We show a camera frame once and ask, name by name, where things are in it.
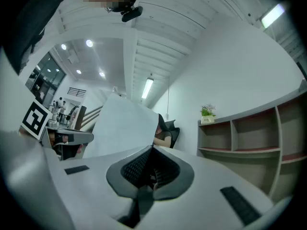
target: small plant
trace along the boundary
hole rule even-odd
[[[216,115],[213,115],[213,110],[215,110],[215,107],[212,105],[203,105],[201,107],[201,115],[202,116],[213,116],[215,117]]]

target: black rubber pad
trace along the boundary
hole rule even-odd
[[[65,169],[65,172],[66,172],[66,174],[74,174],[74,173],[78,173],[78,172],[81,172],[81,171],[86,171],[86,170],[89,170],[89,169],[90,168],[87,167],[86,165],[81,165],[81,166]]]
[[[220,191],[245,226],[261,216],[233,186],[224,187]]]

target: fluorescent light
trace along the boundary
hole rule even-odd
[[[144,91],[143,91],[143,95],[142,95],[143,99],[146,99],[153,82],[154,82],[153,79],[151,79],[151,78],[147,79],[146,84],[145,84],[145,88],[144,88]]]
[[[88,45],[91,48],[93,47],[93,42],[90,39],[88,39],[86,40],[86,45]]]
[[[266,16],[261,20],[264,28],[268,28],[279,16],[284,12],[284,8],[277,4]]]

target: black chair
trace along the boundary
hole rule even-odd
[[[178,128],[178,127],[176,128],[175,125],[174,125],[174,122],[175,122],[175,120],[165,122],[166,127],[168,128],[168,130],[172,134],[172,142],[171,142],[170,148],[174,147],[176,140],[178,139],[178,136],[179,136],[179,133],[180,133],[180,128]]]

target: window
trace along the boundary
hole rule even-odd
[[[26,86],[35,98],[48,109],[54,93],[65,76],[66,74],[53,57],[47,53],[31,73]]]

